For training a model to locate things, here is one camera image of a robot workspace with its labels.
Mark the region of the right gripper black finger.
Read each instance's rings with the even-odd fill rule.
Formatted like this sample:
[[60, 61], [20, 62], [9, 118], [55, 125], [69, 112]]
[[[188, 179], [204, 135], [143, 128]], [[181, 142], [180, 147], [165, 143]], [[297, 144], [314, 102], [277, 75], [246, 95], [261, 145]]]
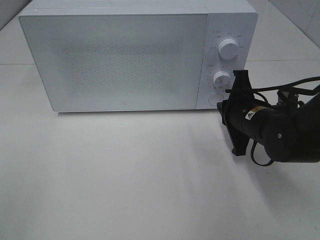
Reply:
[[235, 80], [232, 86], [233, 93], [251, 93], [252, 86], [249, 79], [249, 72], [248, 70], [241, 69], [241, 70], [234, 70], [233, 74], [235, 76]]
[[226, 126], [233, 149], [231, 152], [235, 156], [245, 156], [250, 138], [231, 125]]

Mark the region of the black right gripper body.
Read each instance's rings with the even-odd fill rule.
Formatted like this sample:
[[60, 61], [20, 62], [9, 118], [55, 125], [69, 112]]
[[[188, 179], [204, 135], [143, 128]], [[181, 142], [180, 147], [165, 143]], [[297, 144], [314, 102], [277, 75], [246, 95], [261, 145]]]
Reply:
[[258, 139], [257, 106], [257, 100], [249, 89], [236, 89], [230, 93], [229, 99], [218, 103], [232, 140]]

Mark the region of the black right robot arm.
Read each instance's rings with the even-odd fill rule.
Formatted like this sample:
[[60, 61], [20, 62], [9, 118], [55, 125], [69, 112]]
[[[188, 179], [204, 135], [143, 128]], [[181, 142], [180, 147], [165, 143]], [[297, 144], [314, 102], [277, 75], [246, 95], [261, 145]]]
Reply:
[[234, 70], [235, 80], [226, 93], [229, 98], [217, 103], [222, 124], [232, 143], [232, 153], [244, 156], [253, 141], [250, 157], [261, 144], [270, 166], [280, 163], [318, 163], [320, 161], [320, 87], [300, 88], [319, 77], [289, 84], [252, 88], [247, 70]]

